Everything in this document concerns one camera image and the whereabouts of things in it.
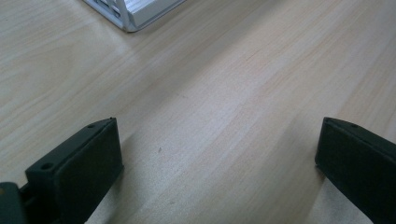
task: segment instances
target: silver metal object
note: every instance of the silver metal object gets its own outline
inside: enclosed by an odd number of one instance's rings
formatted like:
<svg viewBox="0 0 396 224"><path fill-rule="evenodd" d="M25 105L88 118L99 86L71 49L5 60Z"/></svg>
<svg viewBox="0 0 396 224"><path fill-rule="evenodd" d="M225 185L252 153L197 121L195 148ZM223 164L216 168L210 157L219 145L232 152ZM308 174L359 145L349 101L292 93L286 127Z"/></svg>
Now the silver metal object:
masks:
<svg viewBox="0 0 396 224"><path fill-rule="evenodd" d="M136 32L185 0L84 0L126 32Z"/></svg>

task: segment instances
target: black plastic part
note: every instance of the black plastic part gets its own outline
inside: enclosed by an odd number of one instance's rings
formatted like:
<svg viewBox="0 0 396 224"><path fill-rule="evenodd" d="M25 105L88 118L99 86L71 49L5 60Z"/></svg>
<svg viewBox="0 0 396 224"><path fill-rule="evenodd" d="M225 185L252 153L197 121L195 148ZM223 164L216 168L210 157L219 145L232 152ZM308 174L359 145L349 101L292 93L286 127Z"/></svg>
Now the black plastic part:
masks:
<svg viewBox="0 0 396 224"><path fill-rule="evenodd" d="M14 183L0 183L0 223L28 223L20 191Z"/></svg>
<svg viewBox="0 0 396 224"><path fill-rule="evenodd" d="M315 161L374 223L396 223L396 145L356 124L325 118Z"/></svg>
<svg viewBox="0 0 396 224"><path fill-rule="evenodd" d="M22 201L27 223L81 224L91 216L122 169L117 121L101 120L81 129L30 166L26 170L28 184L21 194L14 185L10 200L19 205ZM0 223L17 223L10 220Z"/></svg>

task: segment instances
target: wooden table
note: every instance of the wooden table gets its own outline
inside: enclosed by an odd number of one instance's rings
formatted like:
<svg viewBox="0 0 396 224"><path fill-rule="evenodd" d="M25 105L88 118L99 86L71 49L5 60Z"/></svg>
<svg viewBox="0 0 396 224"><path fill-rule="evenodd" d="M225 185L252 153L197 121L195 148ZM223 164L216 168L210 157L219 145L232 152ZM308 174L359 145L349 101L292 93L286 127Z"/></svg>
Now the wooden table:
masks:
<svg viewBox="0 0 396 224"><path fill-rule="evenodd" d="M125 34L82 1L0 2L0 181L116 117L88 223L370 223L315 168L323 117L396 141L396 1L189 0Z"/></svg>

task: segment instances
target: screw hole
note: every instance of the screw hole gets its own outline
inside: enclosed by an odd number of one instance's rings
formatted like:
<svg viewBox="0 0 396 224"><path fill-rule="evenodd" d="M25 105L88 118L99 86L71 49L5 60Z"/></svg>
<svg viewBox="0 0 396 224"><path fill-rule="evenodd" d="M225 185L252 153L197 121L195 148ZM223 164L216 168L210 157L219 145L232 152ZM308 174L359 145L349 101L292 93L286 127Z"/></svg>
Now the screw hole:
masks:
<svg viewBox="0 0 396 224"><path fill-rule="evenodd" d="M48 170L53 166L53 163L45 163L44 165L41 166L41 170Z"/></svg>

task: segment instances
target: light wood surface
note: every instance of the light wood surface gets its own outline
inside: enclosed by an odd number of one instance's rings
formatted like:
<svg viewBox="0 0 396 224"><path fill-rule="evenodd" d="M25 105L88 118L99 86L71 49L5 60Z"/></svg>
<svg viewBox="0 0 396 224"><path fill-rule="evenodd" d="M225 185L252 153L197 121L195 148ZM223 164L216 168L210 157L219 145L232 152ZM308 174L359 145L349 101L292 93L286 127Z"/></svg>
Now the light wood surface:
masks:
<svg viewBox="0 0 396 224"><path fill-rule="evenodd" d="M315 168L323 117L396 142L396 1L188 0L125 34L82 1L0 2L0 181L116 117L88 223L370 223Z"/></svg>

